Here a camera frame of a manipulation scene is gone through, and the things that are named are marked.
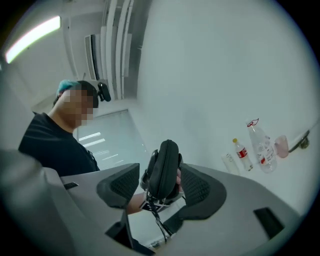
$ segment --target hand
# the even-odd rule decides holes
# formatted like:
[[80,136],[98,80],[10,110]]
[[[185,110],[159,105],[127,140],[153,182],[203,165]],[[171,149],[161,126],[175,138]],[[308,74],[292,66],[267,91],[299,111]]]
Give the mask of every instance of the hand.
[[176,183],[179,185],[179,192],[183,192],[183,189],[181,187],[181,171],[179,168],[177,169]]

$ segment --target man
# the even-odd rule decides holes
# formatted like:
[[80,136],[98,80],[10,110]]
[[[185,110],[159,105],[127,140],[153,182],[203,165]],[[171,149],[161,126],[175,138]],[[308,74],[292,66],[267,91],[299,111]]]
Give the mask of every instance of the man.
[[[61,177],[99,171],[93,154],[73,137],[74,130],[88,120],[98,106],[97,91],[89,82],[63,80],[52,110],[48,115],[35,114],[19,151],[34,157],[43,167],[56,170]],[[180,185],[180,182],[179,171],[177,183]],[[144,193],[134,195],[127,213],[139,212],[143,200]]]

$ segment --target small bottle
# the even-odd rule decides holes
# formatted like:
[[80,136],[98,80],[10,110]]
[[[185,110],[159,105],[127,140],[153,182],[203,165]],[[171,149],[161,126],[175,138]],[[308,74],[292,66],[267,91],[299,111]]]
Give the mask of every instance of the small bottle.
[[238,140],[236,138],[234,138],[232,141],[235,145],[236,154],[238,155],[241,162],[243,163],[244,169],[246,171],[250,171],[254,167],[254,165],[252,164],[252,162],[249,159],[246,148],[243,145],[239,144]]
[[222,161],[223,161],[226,169],[228,170],[228,172],[230,174],[240,175],[239,168],[238,168],[237,164],[235,163],[233,157],[229,153],[222,155],[221,158],[222,158]]
[[260,163],[262,171],[271,173],[277,168],[276,155],[273,145],[270,143],[270,137],[259,127],[258,119],[247,120],[246,126],[249,129],[249,135],[253,150]]

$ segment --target fluorescent light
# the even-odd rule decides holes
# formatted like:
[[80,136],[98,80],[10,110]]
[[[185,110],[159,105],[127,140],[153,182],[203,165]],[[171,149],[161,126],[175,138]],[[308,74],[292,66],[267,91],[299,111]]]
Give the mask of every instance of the fluorescent light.
[[6,62],[11,63],[14,58],[17,57],[18,54],[21,53],[25,48],[50,32],[57,30],[60,28],[60,26],[60,16],[56,16],[31,29],[28,33],[16,41],[5,53]]
[[109,150],[103,150],[103,151],[98,151],[98,152],[95,152],[93,153],[93,156],[100,156],[100,155],[103,155],[103,154],[106,154],[106,153],[109,153]]
[[96,145],[96,144],[98,144],[98,143],[105,142],[105,141],[106,141],[106,140],[105,140],[104,138],[102,138],[102,139],[98,139],[98,140],[95,140],[95,141],[93,141],[93,142],[84,144],[83,146],[84,146],[85,148],[87,148],[87,147],[90,147],[90,146],[92,146],[92,145]]
[[110,159],[110,158],[114,158],[114,157],[116,157],[118,154],[114,154],[114,155],[112,155],[112,156],[108,156],[108,157],[106,157],[106,158],[104,158],[104,159],[102,159],[102,160],[107,160],[107,159]]
[[96,132],[96,133],[90,134],[88,136],[81,137],[79,139],[79,141],[83,141],[83,140],[86,140],[86,139],[89,139],[89,138],[92,138],[92,137],[96,137],[96,136],[100,136],[100,135],[101,135],[100,132]]

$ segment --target black t-shirt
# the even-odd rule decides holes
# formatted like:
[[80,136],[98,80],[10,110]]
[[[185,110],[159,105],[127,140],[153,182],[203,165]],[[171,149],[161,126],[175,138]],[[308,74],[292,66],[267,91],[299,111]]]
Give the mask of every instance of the black t-shirt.
[[99,171],[93,154],[45,113],[34,116],[19,151],[56,170],[61,177]]

